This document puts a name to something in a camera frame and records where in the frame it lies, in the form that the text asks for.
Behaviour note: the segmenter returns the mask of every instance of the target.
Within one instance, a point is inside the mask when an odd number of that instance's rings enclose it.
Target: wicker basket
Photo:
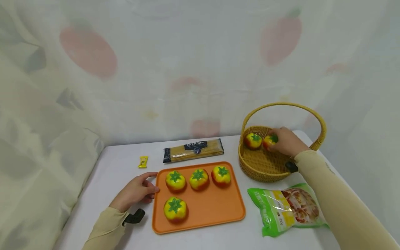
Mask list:
[[[267,135],[268,131],[271,128],[263,126],[251,126],[246,128],[246,124],[249,121],[250,117],[257,111],[266,107],[271,107],[276,105],[299,107],[304,110],[307,110],[318,119],[318,121],[321,124],[321,133],[318,139],[310,146],[310,149],[317,150],[321,146],[326,135],[326,125],[322,117],[317,112],[315,112],[310,108],[307,108],[306,106],[290,102],[274,102],[256,108],[255,110],[250,112],[243,121],[242,133],[240,135],[240,142],[238,149],[239,162],[240,162],[240,167],[247,176],[261,182],[275,182],[278,180],[282,180],[288,175],[290,175],[290,172],[285,167],[285,163],[290,161],[289,156],[285,156],[278,152],[271,153],[265,150],[264,148],[258,150],[250,150],[246,148],[246,146],[243,143],[244,137],[249,133],[255,133],[261,136],[262,138],[264,138]]]

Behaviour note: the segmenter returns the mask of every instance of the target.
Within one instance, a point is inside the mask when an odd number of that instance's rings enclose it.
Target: pasta package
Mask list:
[[[189,143],[173,148],[164,149],[163,163],[179,162],[224,153],[221,139]]]
[[[328,226],[314,191],[306,183],[285,190],[249,188],[247,192],[260,209],[263,237],[277,237],[291,227]]]

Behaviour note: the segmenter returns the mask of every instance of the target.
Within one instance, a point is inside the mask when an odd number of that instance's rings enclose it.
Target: table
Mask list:
[[[307,145],[311,140],[302,131],[296,135]],[[234,250],[234,249],[304,249],[337,250],[340,249],[331,231],[321,228],[291,228],[277,238],[262,237],[263,227],[259,209],[253,204],[248,188],[285,189],[304,182],[299,173],[275,183],[261,183],[248,178],[240,169],[238,144],[240,136],[220,137],[225,153],[220,156],[163,164],[164,148],[179,146],[204,139],[155,142],[106,147],[74,207],[54,249],[78,250],[84,245],[100,212],[104,210],[125,184],[137,175],[147,171],[159,171],[164,168],[181,167],[208,162],[230,162],[246,206],[246,217],[239,222],[187,230],[171,234],[157,235],[152,230],[153,204],[140,204],[131,208],[134,213],[142,208],[146,215],[136,225],[127,225],[126,233],[116,250],[122,249],[163,249],[175,250],[179,242],[180,249],[190,250]],[[139,157],[149,156],[147,168],[139,169]],[[325,159],[332,171],[340,176],[335,168]]]

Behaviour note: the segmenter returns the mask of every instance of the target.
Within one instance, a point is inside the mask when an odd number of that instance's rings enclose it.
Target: basket handle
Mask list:
[[[246,118],[243,121],[243,126],[242,126],[242,132],[241,137],[243,137],[243,133],[244,133],[244,129],[246,128],[246,124],[249,121],[250,117],[252,117],[252,115],[254,115],[257,111],[263,109],[263,108],[267,108],[267,107],[271,107],[271,106],[277,106],[277,105],[286,105],[286,106],[294,106],[294,107],[298,107],[298,108],[302,108],[304,110],[307,110],[308,112],[310,112],[311,114],[313,114],[315,116],[315,118],[317,118],[317,120],[319,121],[319,123],[321,124],[321,133],[318,136],[318,138],[311,144],[310,149],[316,151],[320,148],[321,144],[324,142],[325,140],[325,136],[326,136],[326,124],[324,119],[314,110],[312,110],[309,107],[297,104],[297,103],[291,103],[291,102],[273,102],[273,103],[269,103],[266,105],[263,105],[261,107],[256,108],[255,110],[253,110],[252,112],[250,112]]]

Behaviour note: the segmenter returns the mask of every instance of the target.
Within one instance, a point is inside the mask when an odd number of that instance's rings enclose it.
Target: sleeve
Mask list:
[[[122,226],[128,212],[121,213],[115,208],[106,208],[89,235],[82,250],[113,250],[125,232]]]
[[[342,250],[400,249],[380,221],[321,156],[315,151],[304,151],[294,159],[300,174],[314,190]]]

